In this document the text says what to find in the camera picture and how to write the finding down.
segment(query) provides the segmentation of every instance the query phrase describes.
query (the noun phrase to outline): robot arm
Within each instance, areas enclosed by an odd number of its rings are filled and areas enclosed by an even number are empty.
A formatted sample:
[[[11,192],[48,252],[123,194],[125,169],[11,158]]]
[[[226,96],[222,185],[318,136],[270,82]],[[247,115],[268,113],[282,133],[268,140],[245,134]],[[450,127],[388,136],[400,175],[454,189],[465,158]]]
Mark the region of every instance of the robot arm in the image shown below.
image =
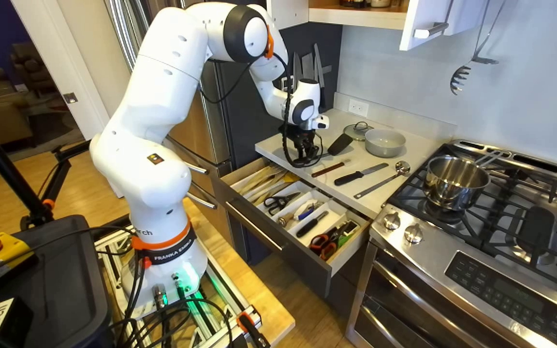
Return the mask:
[[[181,291],[195,291],[206,266],[181,206],[191,183],[189,167],[162,140],[187,115],[208,57],[251,61],[251,76],[270,115],[303,131],[326,127],[324,115],[316,111],[316,82],[301,80],[291,92],[272,86],[287,57],[262,7],[200,1],[187,9],[158,11],[140,42],[121,102],[90,140],[96,169],[127,200],[137,229],[135,254],[146,260],[139,289],[133,287],[133,266],[123,274],[123,287],[139,291],[133,316],[154,310],[158,287],[168,303]]]

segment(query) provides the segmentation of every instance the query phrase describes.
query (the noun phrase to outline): floor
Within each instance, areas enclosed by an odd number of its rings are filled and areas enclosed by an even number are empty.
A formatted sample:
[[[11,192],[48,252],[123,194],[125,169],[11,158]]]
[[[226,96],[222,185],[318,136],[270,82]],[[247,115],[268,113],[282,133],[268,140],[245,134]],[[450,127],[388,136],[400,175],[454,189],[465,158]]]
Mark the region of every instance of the floor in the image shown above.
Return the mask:
[[[34,191],[38,191],[53,163],[55,160],[48,152],[15,162],[17,169]],[[82,214],[90,225],[96,225],[125,212],[125,202],[111,194],[108,185],[92,167],[88,154],[82,152],[81,156],[71,158],[71,169],[57,194],[53,214]],[[0,229],[15,231],[22,214],[26,214],[24,204],[0,177]],[[295,328],[282,339],[280,345],[351,345],[344,337],[344,320],[336,316],[332,308],[320,301],[278,256],[266,256],[255,264],[253,270],[295,318]]]

